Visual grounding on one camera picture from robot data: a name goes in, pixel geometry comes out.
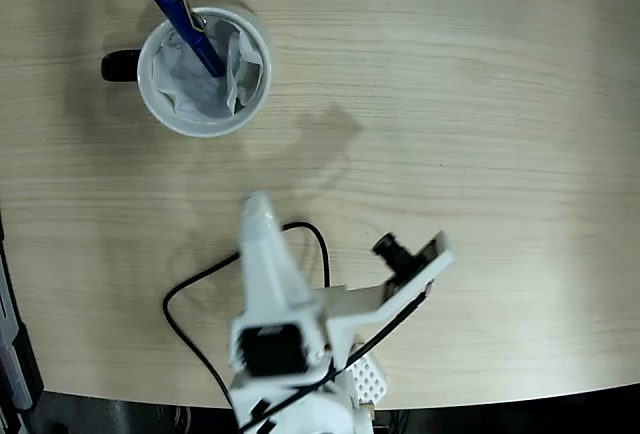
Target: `black floor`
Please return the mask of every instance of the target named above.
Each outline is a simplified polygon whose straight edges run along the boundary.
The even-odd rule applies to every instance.
[[[640,432],[639,407],[640,385],[634,385],[526,402],[381,411],[375,425],[381,434],[635,433]],[[185,409],[49,392],[25,416],[25,423],[30,434],[184,434],[187,425],[191,434],[218,434],[233,432],[235,425],[226,409]]]

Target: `pen clip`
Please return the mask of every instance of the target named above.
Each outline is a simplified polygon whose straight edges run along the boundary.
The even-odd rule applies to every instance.
[[[193,27],[196,31],[198,32],[204,32],[204,28],[207,25],[207,20],[202,17],[199,16],[198,14],[195,14],[192,10],[191,10],[191,6],[189,5],[189,1],[188,0],[174,0],[174,1],[182,1],[182,3],[184,4],[185,9],[187,10],[187,17],[189,18],[189,22],[191,23],[191,27]],[[199,26],[194,20],[193,18],[197,17],[198,20],[200,21],[200,23],[202,24],[201,26]]]

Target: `black cable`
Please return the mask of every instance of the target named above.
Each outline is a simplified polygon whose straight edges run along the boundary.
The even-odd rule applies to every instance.
[[[248,423],[246,423],[244,426],[240,428],[240,431],[239,431],[240,434],[251,429],[252,427],[257,426],[258,424],[267,420],[269,417],[273,416],[274,414],[277,414],[281,410],[289,407],[294,402],[302,399],[307,394],[310,394],[316,389],[322,387],[327,382],[333,381],[336,377],[338,377],[338,374],[346,370],[358,359],[360,359],[365,354],[367,354],[371,349],[373,349],[378,344],[380,344],[380,342],[385,337],[387,337],[396,327],[398,327],[402,323],[402,321],[404,321],[407,317],[409,317],[411,313],[415,311],[417,307],[427,298],[430,285],[431,284],[427,285],[424,291],[418,294],[418,296],[409,304],[407,304],[386,326],[380,329],[371,339],[365,342],[362,345],[362,347],[360,347],[360,349],[358,349],[356,352],[351,354],[347,359],[347,364],[345,365],[344,369],[337,371],[335,368],[331,368],[327,373],[327,375],[324,376],[318,382],[315,382],[314,384],[310,384],[308,386],[300,388],[298,391],[296,391],[294,394],[286,398],[284,401],[267,409],[265,412],[262,413],[262,415],[254,417],[251,421],[249,421]]]
[[[327,243],[324,241],[324,238],[322,237],[322,233],[320,232],[320,230],[318,230],[316,226],[306,221],[290,222],[288,224],[285,224],[282,227],[282,230],[288,231],[290,229],[295,229],[298,227],[305,227],[309,229],[311,232],[313,232],[313,234],[316,236],[316,239],[318,240],[318,244],[320,244],[320,251],[322,252],[324,287],[329,287],[331,285],[331,269],[329,266],[329,251],[327,249]],[[209,269],[205,269],[204,271],[196,274],[195,276],[191,276],[188,279],[185,279],[180,284],[173,287],[167,293],[167,295],[164,296],[164,299],[162,300],[162,312],[164,313],[164,317],[169,323],[169,326],[171,326],[171,329],[173,329],[173,332],[175,332],[176,335],[180,339],[182,339],[182,342],[184,342],[187,345],[187,347],[191,349],[191,351],[193,351],[193,353],[198,357],[198,359],[200,359],[200,361],[204,364],[204,366],[209,370],[211,375],[214,377],[214,379],[218,383],[218,386],[220,386],[220,390],[222,391],[222,394],[224,394],[224,397],[227,399],[227,402],[232,408],[233,408],[233,404],[231,402],[231,396],[229,395],[229,389],[227,389],[227,386],[225,385],[224,380],[222,379],[218,371],[216,371],[216,368],[213,367],[213,364],[209,362],[209,359],[207,359],[207,357],[202,353],[202,351],[198,348],[198,346],[195,345],[195,343],[191,340],[191,338],[189,338],[189,336],[187,336],[187,334],[185,334],[182,328],[178,325],[175,319],[173,319],[171,312],[169,312],[169,302],[171,301],[171,299],[173,299],[173,297],[177,293],[179,293],[183,289],[189,287],[192,284],[195,284],[196,282],[204,279],[205,277],[209,276],[210,274],[213,274],[214,272],[224,269],[229,264],[234,263],[238,259],[240,259],[240,253],[234,252],[226,259],[220,261],[214,266],[211,266]]]

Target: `white tissue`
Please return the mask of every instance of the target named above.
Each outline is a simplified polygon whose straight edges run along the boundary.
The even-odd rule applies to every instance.
[[[262,56],[237,24],[213,16],[206,20],[209,41],[226,58],[225,75],[212,77],[172,31],[153,59],[153,84],[171,99],[177,116],[209,123],[231,118],[251,101],[262,77]]]

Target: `white object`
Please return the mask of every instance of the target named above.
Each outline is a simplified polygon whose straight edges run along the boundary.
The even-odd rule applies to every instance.
[[[212,77],[177,32],[164,40],[153,59],[153,84],[166,94],[183,119],[210,123],[230,119],[246,106],[262,77],[262,56],[244,29],[234,22],[204,16],[205,32],[216,52],[225,53],[227,69]]]
[[[215,17],[225,19],[239,26],[247,33],[250,45],[255,47],[256,53],[247,56],[259,55],[262,61],[262,74],[260,76],[255,93],[251,95],[247,86],[238,84],[238,96],[244,89],[247,104],[241,107],[233,116],[228,119],[197,119],[181,117],[176,114],[173,101],[164,93],[160,92],[153,84],[153,59],[160,50],[163,42],[173,32],[173,27],[168,20],[165,20],[149,35],[138,59],[138,87],[142,99],[151,112],[162,124],[168,128],[185,136],[191,137],[217,137],[229,134],[240,129],[249,122],[264,105],[272,82],[272,57],[271,42],[265,26],[260,19],[238,6],[214,6],[197,7],[193,12],[204,17]]]
[[[389,390],[387,380],[380,365],[371,354],[362,356],[347,368],[347,371],[353,376],[360,404],[377,404],[387,394]]]
[[[236,373],[230,394],[240,426],[253,419],[252,411],[261,402],[274,406],[298,387],[323,379],[332,365],[343,369],[358,326],[390,320],[453,260],[446,236],[440,232],[419,254],[427,260],[426,265],[402,283],[389,279],[363,289],[347,290],[345,286],[311,289],[289,252],[264,192],[252,193],[244,201],[240,250],[245,310],[232,321],[229,343],[230,364]],[[297,352],[305,356],[306,368],[286,374],[252,375],[247,359],[257,358],[266,364],[277,363],[283,356],[289,359],[291,338],[281,349],[279,343],[274,346],[261,341],[252,344],[260,347],[248,352],[243,343],[245,335],[251,333],[252,339],[263,336],[279,341],[284,338],[281,334],[285,327],[291,326],[299,331]],[[319,390],[272,415],[269,420],[275,426],[270,433],[371,433],[370,411],[361,406],[361,400],[375,402],[387,387],[382,370],[373,359],[369,356],[361,361],[364,363],[354,364],[359,367],[357,371],[342,372]],[[367,386],[372,381],[376,385],[376,380],[378,385],[384,382],[384,387],[377,391],[367,388],[366,392],[361,387],[359,392],[358,386]],[[256,432],[261,425],[248,432]]]

